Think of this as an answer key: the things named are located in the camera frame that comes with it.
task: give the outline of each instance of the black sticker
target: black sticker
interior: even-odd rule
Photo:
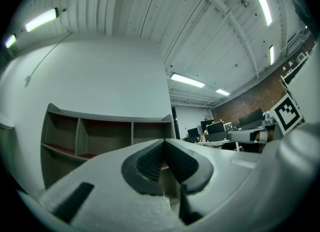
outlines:
[[[287,97],[279,106],[277,106],[274,111],[279,117],[279,120],[285,131],[287,131],[297,120],[300,119],[300,115],[289,97]]]

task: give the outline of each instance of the white corrugated ceiling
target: white corrugated ceiling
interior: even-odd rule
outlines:
[[[257,83],[304,25],[291,0],[267,0],[272,23],[266,25],[258,0],[27,0],[13,20],[17,31],[35,16],[57,7],[58,19],[18,35],[19,50],[59,35],[104,33],[160,43],[173,105],[210,108]],[[170,80],[179,73],[205,83],[197,88]]]

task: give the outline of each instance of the white wall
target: white wall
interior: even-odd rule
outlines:
[[[160,46],[146,40],[74,34],[13,60],[0,79],[0,112],[16,127],[9,169],[28,192],[44,187],[40,140],[49,103],[75,112],[163,118],[171,114]]]
[[[198,128],[199,134],[202,133],[201,121],[208,117],[212,120],[212,113],[208,109],[194,107],[175,107],[176,118],[178,120],[180,138],[186,138],[188,130]]]

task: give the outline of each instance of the brick wall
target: brick wall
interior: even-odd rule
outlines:
[[[298,65],[295,60],[300,53],[310,52],[314,47],[315,39],[309,37],[304,45],[299,48],[291,59],[287,60],[282,66],[266,77],[259,84],[239,95],[238,97],[228,101],[221,106],[212,109],[212,115],[215,121],[222,119],[224,123],[237,122],[239,118],[245,116],[252,111],[262,109],[262,112],[270,110],[281,98],[286,94],[281,83],[280,76],[285,76],[286,70],[290,68],[289,61],[294,61],[292,68]]]

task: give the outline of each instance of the black rubber pad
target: black rubber pad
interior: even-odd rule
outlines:
[[[52,214],[60,220],[70,223],[94,187],[95,186],[90,183],[82,182]]]

